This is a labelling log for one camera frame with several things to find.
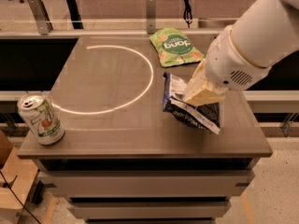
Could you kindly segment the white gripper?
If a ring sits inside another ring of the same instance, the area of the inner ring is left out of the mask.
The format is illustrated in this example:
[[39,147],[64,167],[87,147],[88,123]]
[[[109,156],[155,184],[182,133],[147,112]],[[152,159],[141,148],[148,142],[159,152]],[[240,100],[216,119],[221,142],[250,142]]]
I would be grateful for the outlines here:
[[[230,90],[246,90],[265,78],[269,67],[252,64],[240,51],[232,35],[232,25],[227,26],[210,44],[206,59],[193,72],[182,100],[193,106],[214,104],[225,98]],[[206,77],[197,76],[205,70]]]

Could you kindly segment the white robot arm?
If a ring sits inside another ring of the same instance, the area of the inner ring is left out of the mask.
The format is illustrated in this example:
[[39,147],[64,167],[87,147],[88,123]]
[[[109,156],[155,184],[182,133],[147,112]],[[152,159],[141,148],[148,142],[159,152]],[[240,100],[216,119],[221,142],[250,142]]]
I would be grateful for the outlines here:
[[299,0],[256,0],[210,44],[194,71],[183,101],[199,106],[244,91],[299,48]]

